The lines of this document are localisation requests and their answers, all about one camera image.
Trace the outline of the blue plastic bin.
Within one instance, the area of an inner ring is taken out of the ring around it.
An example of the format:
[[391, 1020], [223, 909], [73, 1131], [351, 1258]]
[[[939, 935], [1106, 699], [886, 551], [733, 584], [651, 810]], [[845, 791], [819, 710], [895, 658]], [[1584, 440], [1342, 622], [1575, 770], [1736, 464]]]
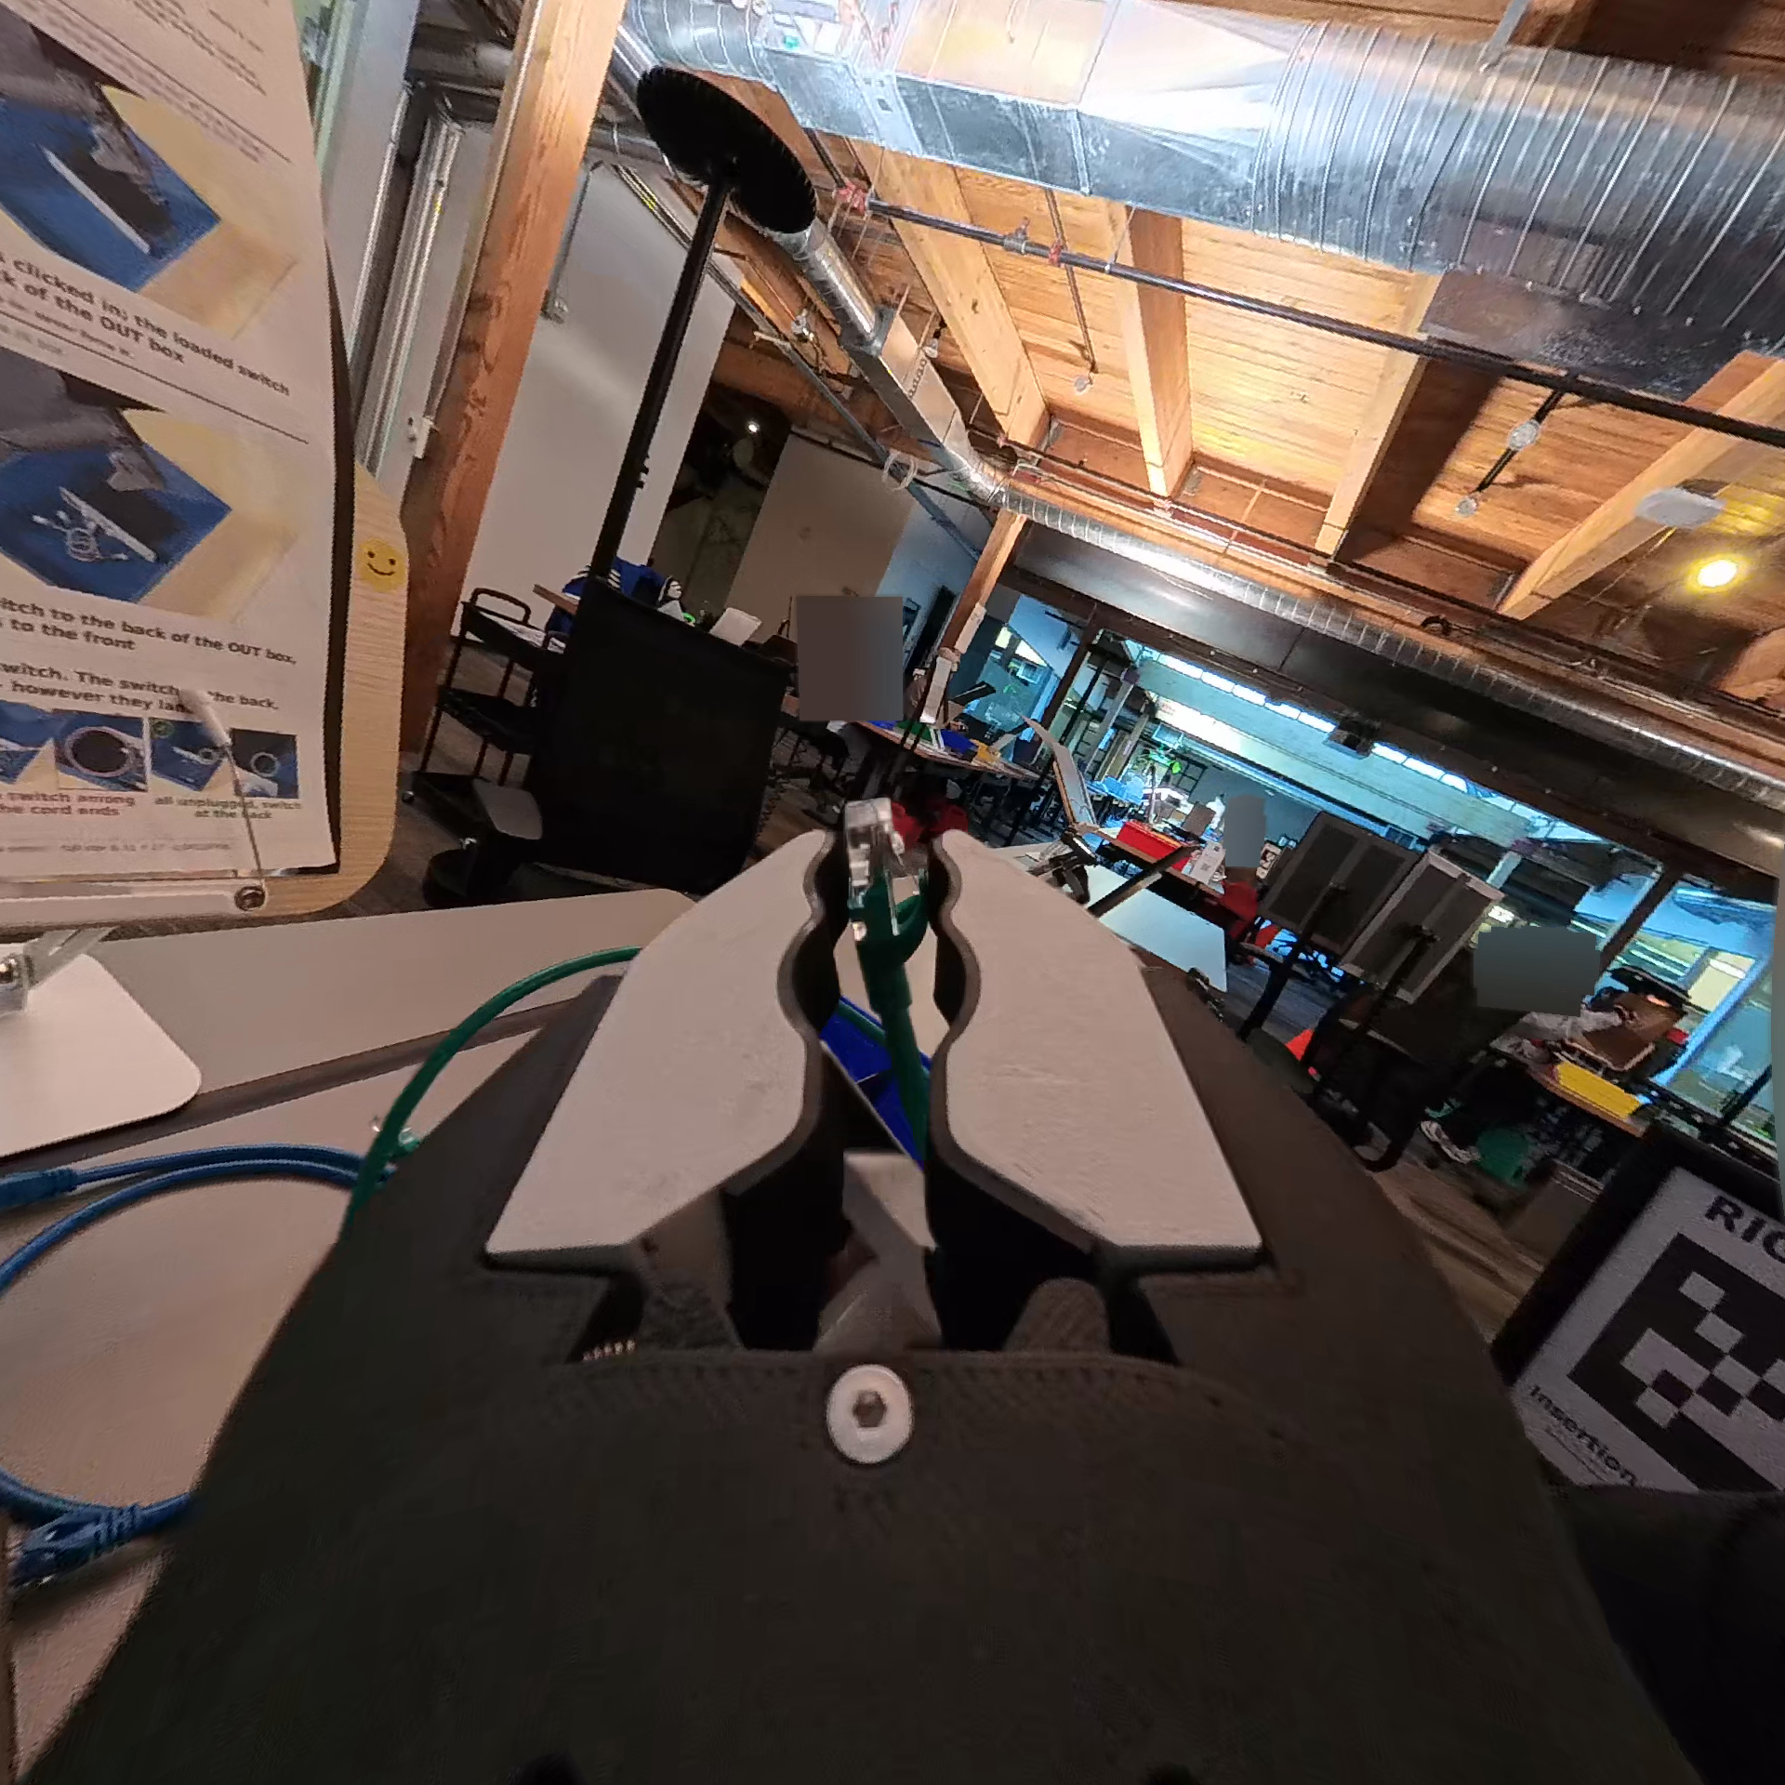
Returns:
[[844, 1075], [895, 1137], [895, 1144], [921, 1163], [922, 1144], [915, 1140], [908, 1122], [895, 1059], [886, 1045], [877, 1015], [865, 1005], [840, 996], [834, 1015], [821, 1029], [821, 1037], [837, 1059]]

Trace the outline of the black office chair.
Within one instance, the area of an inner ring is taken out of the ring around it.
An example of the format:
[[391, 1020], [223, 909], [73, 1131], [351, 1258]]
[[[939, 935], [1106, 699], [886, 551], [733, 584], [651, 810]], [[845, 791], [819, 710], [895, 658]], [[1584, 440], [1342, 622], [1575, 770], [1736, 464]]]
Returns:
[[1389, 999], [1367, 1026], [1371, 995], [1337, 1003], [1303, 1054], [1308, 1105], [1376, 1176], [1393, 1170], [1418, 1127], [1486, 1045], [1471, 954], [1454, 956], [1418, 999]]

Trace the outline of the large spiral ceiling duct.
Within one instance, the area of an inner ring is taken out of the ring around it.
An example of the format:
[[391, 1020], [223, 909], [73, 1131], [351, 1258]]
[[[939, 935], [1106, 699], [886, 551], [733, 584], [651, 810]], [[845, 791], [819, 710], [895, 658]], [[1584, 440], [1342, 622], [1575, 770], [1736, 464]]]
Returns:
[[1782, 334], [1782, 85], [1191, 5], [627, 5], [859, 145], [1415, 275]]

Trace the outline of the black framed marker sign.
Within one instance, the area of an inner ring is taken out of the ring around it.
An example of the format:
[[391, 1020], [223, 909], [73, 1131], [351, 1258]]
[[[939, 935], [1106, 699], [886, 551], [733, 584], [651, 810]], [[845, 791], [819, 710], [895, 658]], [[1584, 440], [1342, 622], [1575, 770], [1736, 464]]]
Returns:
[[1782, 1491], [1777, 1178], [1651, 1131], [1604, 1180], [1489, 1354], [1559, 1483]]

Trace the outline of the grey stool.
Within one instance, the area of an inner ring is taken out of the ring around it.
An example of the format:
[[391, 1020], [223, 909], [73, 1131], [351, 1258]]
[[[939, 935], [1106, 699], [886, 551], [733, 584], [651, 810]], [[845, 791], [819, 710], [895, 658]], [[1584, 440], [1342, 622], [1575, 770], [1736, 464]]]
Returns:
[[463, 775], [460, 839], [427, 864], [418, 895], [427, 908], [476, 908], [508, 898], [517, 873], [541, 858], [544, 816], [522, 789]]

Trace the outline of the black board metal stand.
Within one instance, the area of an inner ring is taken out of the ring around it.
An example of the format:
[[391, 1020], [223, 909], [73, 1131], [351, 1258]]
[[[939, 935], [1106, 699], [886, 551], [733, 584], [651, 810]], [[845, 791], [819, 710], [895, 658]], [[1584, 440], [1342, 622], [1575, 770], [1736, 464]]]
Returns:
[[1030, 727], [1036, 736], [1044, 739], [1053, 759], [1053, 773], [1063, 808], [1061, 843], [1069, 852], [1076, 852], [1079, 858], [1093, 862], [1096, 861], [1100, 846], [1106, 842], [1114, 842], [1114, 834], [1099, 825], [1099, 816], [1091, 801], [1076, 754], [1040, 720], [1030, 720]]

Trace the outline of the wooden pillar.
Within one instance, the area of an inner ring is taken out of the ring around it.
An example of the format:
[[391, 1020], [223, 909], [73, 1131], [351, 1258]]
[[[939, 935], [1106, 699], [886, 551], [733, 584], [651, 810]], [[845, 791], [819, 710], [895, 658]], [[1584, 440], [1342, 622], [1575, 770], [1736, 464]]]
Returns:
[[432, 718], [623, 14], [623, 2], [534, 2], [520, 17], [433, 425], [400, 513], [411, 546], [402, 752], [424, 743]]

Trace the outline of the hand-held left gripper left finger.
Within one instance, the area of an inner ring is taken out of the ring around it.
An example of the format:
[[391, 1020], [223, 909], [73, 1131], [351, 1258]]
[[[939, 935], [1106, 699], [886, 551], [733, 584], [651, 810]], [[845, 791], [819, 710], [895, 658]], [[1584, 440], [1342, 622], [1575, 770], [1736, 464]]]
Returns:
[[809, 1350], [844, 1243], [840, 838], [797, 836], [616, 981], [484, 1246], [492, 1264], [689, 1281], [755, 1350]]

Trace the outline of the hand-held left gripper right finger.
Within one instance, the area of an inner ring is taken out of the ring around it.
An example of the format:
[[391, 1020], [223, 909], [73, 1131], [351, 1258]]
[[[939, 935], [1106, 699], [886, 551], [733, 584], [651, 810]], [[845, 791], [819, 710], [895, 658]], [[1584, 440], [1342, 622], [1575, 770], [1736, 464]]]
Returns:
[[1126, 942], [967, 834], [930, 852], [928, 1295], [1000, 1350], [1047, 1281], [1234, 1276], [1265, 1236]]

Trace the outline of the black utility cart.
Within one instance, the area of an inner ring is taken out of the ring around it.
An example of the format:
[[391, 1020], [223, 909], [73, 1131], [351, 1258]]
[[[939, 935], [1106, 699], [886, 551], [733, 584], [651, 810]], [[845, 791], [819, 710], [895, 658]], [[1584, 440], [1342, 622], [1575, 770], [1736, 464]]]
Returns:
[[406, 801], [445, 828], [470, 826], [484, 791], [525, 787], [544, 736], [546, 682], [563, 639], [517, 596], [462, 601]]

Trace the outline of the grey panel on stand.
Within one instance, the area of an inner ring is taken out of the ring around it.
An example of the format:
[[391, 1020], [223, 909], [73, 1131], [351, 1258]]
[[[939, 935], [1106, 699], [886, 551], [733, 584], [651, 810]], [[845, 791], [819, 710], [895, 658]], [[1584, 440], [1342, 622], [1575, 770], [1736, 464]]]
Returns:
[[1258, 896], [1258, 918], [1312, 949], [1346, 949], [1415, 862], [1394, 839], [1321, 811], [1281, 855]]
[[1376, 987], [1405, 967], [1399, 995], [1418, 996], [1501, 904], [1499, 886], [1440, 852], [1418, 855], [1376, 914], [1342, 953], [1338, 969]]

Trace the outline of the black panel stand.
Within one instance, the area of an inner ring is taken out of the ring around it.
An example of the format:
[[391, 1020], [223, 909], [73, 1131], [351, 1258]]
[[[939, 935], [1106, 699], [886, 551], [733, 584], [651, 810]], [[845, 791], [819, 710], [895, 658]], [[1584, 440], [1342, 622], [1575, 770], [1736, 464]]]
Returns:
[[753, 847], [786, 681], [758, 654], [615, 591], [611, 572], [724, 211], [799, 234], [817, 219], [817, 195], [792, 148], [714, 82], [661, 66], [639, 78], [636, 102], [664, 160], [705, 197], [542, 695], [528, 792], [544, 871], [703, 895]]

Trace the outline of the spiral metal ceiling duct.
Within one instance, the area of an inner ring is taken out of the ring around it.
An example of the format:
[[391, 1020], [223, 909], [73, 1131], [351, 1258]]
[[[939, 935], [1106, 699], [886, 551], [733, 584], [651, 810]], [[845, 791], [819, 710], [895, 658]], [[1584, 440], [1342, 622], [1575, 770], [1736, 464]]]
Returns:
[[960, 448], [952, 440], [938, 443], [934, 457], [967, 486], [973, 502], [1007, 510], [1087, 551], [1100, 551], [1111, 559], [1144, 568], [1178, 588], [1228, 599], [1251, 612], [1295, 622], [1309, 633], [1371, 650], [1418, 673], [1610, 743], [1656, 768], [1745, 796], [1768, 811], [1783, 810], [1782, 765], [1716, 743], [1702, 727], [1688, 720], [1681, 703], [1650, 699], [1637, 685], [1618, 677], [1566, 675], [1554, 660], [1524, 660], [1461, 633], [1436, 633], [1405, 617], [1376, 615], [1337, 596], [1286, 591], [1246, 572], [1200, 563], [1180, 551], [1132, 538], [1076, 507], [1047, 502], [1004, 476], [973, 448]]

